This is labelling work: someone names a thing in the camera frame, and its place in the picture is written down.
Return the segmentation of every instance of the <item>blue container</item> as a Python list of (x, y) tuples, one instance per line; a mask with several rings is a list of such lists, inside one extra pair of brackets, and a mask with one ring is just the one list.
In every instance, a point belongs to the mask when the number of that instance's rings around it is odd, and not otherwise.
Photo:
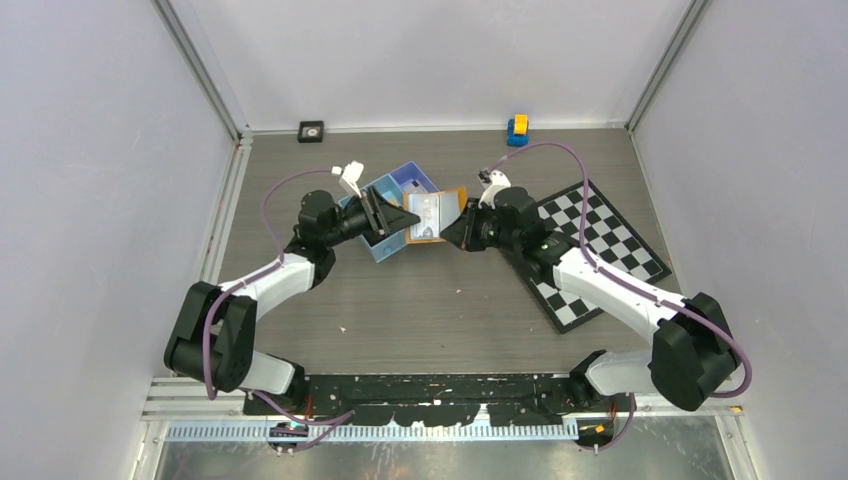
[[(433, 185), (433, 182), (427, 178), (427, 175), (418, 168), (415, 162), (408, 162), (401, 165), (391, 173), (383, 175), (373, 182), (365, 185), (366, 187), (374, 186), (377, 192), (391, 203), (403, 206), (404, 193), (426, 193), (438, 192), (439, 189)], [(345, 197), (339, 200), (339, 205), (346, 206), (350, 202), (351, 197)], [(406, 246), (406, 231), (401, 230), (388, 236), (388, 238), (371, 245), (365, 237), (362, 238), (362, 243), (371, 251), (371, 256), (377, 263), (382, 262), (390, 255), (399, 252)]]

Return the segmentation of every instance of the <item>worn black surface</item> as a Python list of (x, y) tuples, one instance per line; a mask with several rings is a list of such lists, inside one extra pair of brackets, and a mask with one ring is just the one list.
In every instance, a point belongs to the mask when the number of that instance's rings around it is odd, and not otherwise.
[[(354, 410), (351, 423), (380, 426), (392, 419), (401, 426), (471, 423), (486, 405), (492, 426), (555, 425), (560, 415), (577, 411), (604, 412), (609, 399), (575, 402), (572, 382), (551, 374), (473, 375), (312, 375), (312, 414), (337, 416)], [(619, 408), (627, 400), (617, 398)], [(306, 404), (294, 411), (304, 413)], [(246, 400), (245, 415), (275, 415), (258, 398)]]

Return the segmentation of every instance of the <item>wood grain surface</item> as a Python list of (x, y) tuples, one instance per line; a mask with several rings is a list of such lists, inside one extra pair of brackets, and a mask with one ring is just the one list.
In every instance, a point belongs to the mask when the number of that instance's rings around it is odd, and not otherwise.
[[(584, 157), (593, 182), (657, 254), (668, 258), (633, 146), (624, 130), (533, 131), (533, 141), (566, 142)], [(504, 133), (337, 133), (321, 144), (293, 135), (257, 136), (236, 209), (220, 280), (242, 276), (276, 255), (260, 218), (265, 191), (309, 168), (365, 165), (364, 185), (414, 160), (442, 189), (482, 192), (477, 172), (507, 153)], [(503, 171), (537, 199), (580, 180), (565, 152), (541, 147)], [(341, 198), (329, 175), (282, 187), (270, 206), (286, 241), (300, 198), (324, 189)], [(380, 264), (353, 240), (318, 288), (265, 316), (256, 347), (314, 373), (566, 372), (594, 350), (647, 348), (624, 324), (603, 314), (559, 335), (499, 252), (465, 253), (446, 244), (410, 245)], [(659, 284), (677, 289), (674, 276)]]

